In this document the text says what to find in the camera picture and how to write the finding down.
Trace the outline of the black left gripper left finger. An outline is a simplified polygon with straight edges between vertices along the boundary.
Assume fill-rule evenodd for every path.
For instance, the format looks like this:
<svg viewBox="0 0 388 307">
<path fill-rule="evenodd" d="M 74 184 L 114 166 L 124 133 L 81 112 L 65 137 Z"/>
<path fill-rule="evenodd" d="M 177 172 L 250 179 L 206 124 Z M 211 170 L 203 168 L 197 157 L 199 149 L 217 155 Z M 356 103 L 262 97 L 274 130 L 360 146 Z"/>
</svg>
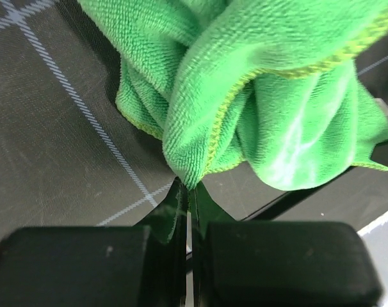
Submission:
<svg viewBox="0 0 388 307">
<path fill-rule="evenodd" d="M 134 226 L 19 228 L 0 242 L 0 306 L 184 306 L 187 189 Z"/>
</svg>

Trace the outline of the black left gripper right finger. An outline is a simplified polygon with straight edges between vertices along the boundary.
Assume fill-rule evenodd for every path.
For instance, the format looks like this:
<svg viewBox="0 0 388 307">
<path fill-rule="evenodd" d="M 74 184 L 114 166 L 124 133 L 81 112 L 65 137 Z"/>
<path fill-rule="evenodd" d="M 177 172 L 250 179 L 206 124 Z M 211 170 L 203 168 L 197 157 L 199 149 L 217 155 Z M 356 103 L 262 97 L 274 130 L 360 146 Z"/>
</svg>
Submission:
<svg viewBox="0 0 388 307">
<path fill-rule="evenodd" d="M 376 306 L 384 292 L 348 224 L 237 221 L 189 193 L 195 306 Z"/>
</svg>

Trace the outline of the green microfiber towel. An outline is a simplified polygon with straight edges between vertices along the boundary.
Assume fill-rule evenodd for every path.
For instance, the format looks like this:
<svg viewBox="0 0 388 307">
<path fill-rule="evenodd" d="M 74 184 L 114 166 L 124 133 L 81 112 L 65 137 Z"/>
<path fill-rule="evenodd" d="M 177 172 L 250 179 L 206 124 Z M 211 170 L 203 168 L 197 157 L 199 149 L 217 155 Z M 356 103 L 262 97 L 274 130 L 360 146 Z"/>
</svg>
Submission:
<svg viewBox="0 0 388 307">
<path fill-rule="evenodd" d="M 116 105 L 188 188 L 249 163 L 283 191 L 372 161 L 388 117 L 355 57 L 388 1 L 81 1 L 120 54 Z"/>
</svg>

